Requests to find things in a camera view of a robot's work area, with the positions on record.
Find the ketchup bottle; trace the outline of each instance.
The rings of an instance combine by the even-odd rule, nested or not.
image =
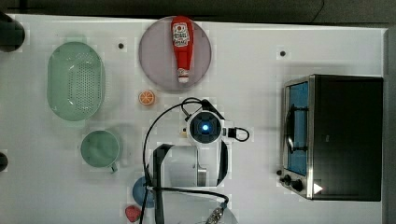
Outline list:
[[[189,71],[194,43],[192,22],[183,16],[174,17],[171,23],[172,42],[177,60],[178,82],[189,81]]]

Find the orange slice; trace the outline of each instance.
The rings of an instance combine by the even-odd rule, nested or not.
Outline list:
[[[152,105],[155,101],[155,95],[152,91],[142,91],[139,94],[139,102],[142,105]]]

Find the ceramic mug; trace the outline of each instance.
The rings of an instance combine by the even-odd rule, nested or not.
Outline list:
[[[118,138],[108,131],[89,133],[81,144],[81,156],[93,167],[111,167],[112,173],[118,171],[116,160],[120,155]]]
[[[8,166],[7,156],[0,152],[0,172],[6,170]]]

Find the white table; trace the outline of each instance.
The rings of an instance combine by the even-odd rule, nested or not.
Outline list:
[[[132,185],[142,175],[143,135],[165,108],[187,96],[207,97],[226,119],[252,132],[248,142],[233,145],[232,170],[215,189],[231,196],[240,223],[381,223],[381,203],[310,202],[281,187],[275,172],[283,83],[314,73],[383,76],[385,29],[198,22],[213,48],[205,79],[182,94],[156,91],[158,102],[146,108],[137,94],[155,87],[137,50],[154,21],[13,16],[28,35],[18,52],[0,53],[0,151],[9,158],[0,173],[0,223],[127,223],[124,208],[134,203]],[[106,69],[105,102],[85,124],[56,117],[46,97],[49,57],[71,36],[85,36]],[[149,147],[184,142],[182,118],[178,110],[167,115]],[[78,150],[85,134],[108,128],[123,144],[114,175],[89,167]]]

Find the green basket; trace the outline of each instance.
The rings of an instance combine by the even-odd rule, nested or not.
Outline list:
[[[105,69],[88,45],[70,42],[49,58],[47,100],[52,111],[69,121],[92,116],[105,95]]]

